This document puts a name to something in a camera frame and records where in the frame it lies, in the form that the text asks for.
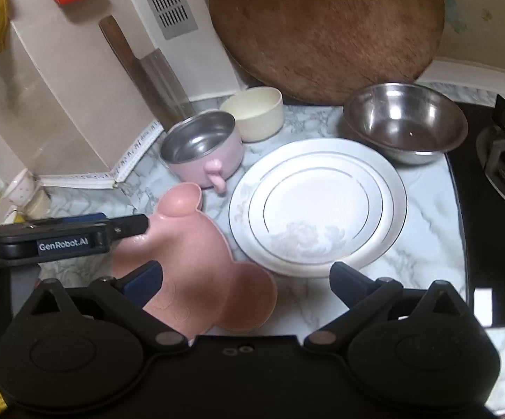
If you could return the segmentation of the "pink bear-shaped plate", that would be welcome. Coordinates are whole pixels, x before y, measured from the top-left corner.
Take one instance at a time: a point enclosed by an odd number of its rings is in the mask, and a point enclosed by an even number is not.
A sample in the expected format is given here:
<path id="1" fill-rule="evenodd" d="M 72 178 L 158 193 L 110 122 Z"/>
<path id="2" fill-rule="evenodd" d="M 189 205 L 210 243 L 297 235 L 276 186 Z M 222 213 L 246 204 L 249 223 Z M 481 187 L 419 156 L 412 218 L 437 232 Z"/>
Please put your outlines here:
<path id="1" fill-rule="evenodd" d="M 222 231 L 202 213 L 197 184 L 178 184 L 162 195 L 148 230 L 113 251 L 112 273 L 120 278 L 148 261 L 160 263 L 162 286 L 144 311 L 187 339 L 213 327 L 258 329 L 276 306 L 275 280 L 254 263 L 234 260 Z"/>

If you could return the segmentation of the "pink steel-lined cup bowl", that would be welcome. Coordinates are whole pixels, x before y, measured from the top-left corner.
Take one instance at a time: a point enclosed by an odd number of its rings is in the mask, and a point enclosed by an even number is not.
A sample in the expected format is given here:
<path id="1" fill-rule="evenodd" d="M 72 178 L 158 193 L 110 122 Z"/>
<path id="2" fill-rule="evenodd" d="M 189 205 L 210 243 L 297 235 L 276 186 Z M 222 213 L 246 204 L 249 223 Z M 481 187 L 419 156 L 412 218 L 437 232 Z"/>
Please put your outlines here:
<path id="1" fill-rule="evenodd" d="M 242 163 L 244 146 L 234 117 L 209 110 L 176 124 L 163 139 L 160 156 L 181 181 L 223 196 Z"/>

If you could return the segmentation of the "white dotted cup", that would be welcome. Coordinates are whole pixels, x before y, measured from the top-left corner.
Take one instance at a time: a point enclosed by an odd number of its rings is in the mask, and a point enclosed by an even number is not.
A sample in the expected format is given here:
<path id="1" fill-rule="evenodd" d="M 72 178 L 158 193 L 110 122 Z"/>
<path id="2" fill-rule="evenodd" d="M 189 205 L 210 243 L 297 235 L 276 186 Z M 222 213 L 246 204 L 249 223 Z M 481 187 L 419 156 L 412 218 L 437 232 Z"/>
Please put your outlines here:
<path id="1" fill-rule="evenodd" d="M 28 168 L 24 168 L 6 187 L 3 198 L 18 207 L 24 207 L 37 192 L 37 180 Z"/>

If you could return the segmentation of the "white ceramic plate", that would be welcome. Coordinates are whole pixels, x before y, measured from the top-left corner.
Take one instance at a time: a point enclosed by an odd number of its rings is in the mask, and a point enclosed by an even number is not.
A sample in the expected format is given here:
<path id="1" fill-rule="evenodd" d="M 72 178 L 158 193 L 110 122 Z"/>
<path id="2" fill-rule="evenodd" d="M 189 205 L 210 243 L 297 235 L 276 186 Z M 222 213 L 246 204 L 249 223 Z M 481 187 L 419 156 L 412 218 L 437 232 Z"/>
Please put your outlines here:
<path id="1" fill-rule="evenodd" d="M 361 269 L 398 239 L 408 213 L 393 165 L 363 144 L 317 138 L 258 160 L 234 188 L 229 221 L 245 255 L 274 273 L 326 278 Z"/>

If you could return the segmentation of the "white vented box appliance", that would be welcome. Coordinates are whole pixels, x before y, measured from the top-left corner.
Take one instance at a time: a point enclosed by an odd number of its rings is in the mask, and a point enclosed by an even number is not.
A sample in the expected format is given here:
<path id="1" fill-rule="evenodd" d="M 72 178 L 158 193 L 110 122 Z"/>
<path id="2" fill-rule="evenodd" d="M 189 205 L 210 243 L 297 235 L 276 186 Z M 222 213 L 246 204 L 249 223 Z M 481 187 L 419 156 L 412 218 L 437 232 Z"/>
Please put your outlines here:
<path id="1" fill-rule="evenodd" d="M 215 33 L 208 0 L 131 0 L 155 48 L 162 50 L 192 100 L 229 96 L 249 76 Z"/>

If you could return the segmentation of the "round wooden cutting board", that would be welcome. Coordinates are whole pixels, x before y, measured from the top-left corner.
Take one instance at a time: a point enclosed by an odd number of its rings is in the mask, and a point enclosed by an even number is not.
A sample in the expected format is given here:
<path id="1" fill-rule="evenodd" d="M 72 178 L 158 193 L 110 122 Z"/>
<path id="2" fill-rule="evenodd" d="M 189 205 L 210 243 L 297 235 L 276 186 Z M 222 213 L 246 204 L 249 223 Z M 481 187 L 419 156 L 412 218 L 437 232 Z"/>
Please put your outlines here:
<path id="1" fill-rule="evenodd" d="M 435 58 L 444 0 L 209 0 L 219 40 L 284 95 L 341 105 L 382 82 L 413 82 Z"/>

